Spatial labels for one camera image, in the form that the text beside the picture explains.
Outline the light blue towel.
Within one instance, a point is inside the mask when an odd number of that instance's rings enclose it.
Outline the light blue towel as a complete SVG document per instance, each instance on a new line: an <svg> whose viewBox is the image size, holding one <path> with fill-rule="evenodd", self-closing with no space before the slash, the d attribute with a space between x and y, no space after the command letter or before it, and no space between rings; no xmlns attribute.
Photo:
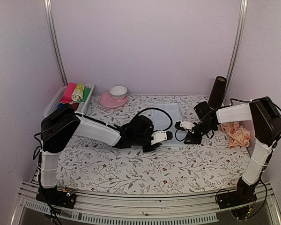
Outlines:
<svg viewBox="0 0 281 225"><path fill-rule="evenodd" d="M158 103L158 104L153 104L153 107L164 110L170 115L170 117L173 120L173 124L169 129L169 131L173 133L173 138L171 140L162 142L162 146L163 147L184 146L183 142L179 142L175 138L175 132L176 132L175 123L183 120L179 105L177 103ZM152 114L152 120L155 130L164 130L170 125L170 119L165 113L157 110L151 110L151 114Z"/></svg>

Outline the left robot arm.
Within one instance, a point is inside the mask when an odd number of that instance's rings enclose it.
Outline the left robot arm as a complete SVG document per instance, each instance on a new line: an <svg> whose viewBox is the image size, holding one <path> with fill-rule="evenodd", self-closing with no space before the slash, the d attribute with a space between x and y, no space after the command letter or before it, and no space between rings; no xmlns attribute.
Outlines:
<svg viewBox="0 0 281 225"><path fill-rule="evenodd" d="M49 203L57 203L60 193L55 189L58 160L72 136L82 136L106 145L125 149L141 146L144 152L155 150L166 137L164 131L155 131L145 116L137 116L122 126L109 125L75 111L64 104L41 122L40 185L42 196Z"/></svg>

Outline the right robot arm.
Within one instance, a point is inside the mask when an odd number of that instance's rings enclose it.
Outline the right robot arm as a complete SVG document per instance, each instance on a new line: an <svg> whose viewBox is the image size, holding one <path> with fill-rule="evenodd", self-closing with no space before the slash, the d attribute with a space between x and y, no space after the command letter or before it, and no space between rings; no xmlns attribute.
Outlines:
<svg viewBox="0 0 281 225"><path fill-rule="evenodd" d="M185 144L201 144L202 137L214 132L216 126L230 122L252 121L255 134L254 150L248 167L237 183L233 201L243 204L254 193L256 185L269 164L272 153L281 139L281 108L270 97L239 100L238 105L229 104L211 109L207 102L196 105L200 120L195 123L182 121L176 128L187 130Z"/></svg>

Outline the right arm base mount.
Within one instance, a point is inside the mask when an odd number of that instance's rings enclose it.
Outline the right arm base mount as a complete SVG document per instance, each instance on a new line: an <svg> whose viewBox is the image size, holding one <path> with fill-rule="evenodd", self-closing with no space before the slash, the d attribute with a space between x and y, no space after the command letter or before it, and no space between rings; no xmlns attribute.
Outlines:
<svg viewBox="0 0 281 225"><path fill-rule="evenodd" d="M220 209L254 203L256 200L257 196L255 193L245 196L239 195L237 191L228 191L226 189L220 189L215 195L215 201Z"/></svg>

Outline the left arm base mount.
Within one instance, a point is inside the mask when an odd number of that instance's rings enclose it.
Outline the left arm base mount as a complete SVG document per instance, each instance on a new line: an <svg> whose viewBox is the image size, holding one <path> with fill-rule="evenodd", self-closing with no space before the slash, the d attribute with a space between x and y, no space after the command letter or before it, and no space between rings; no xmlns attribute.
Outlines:
<svg viewBox="0 0 281 225"><path fill-rule="evenodd" d="M38 188L36 200L46 203L48 206L60 206L73 209L77 195L68 188L57 190L57 187L44 188L41 184Z"/></svg>

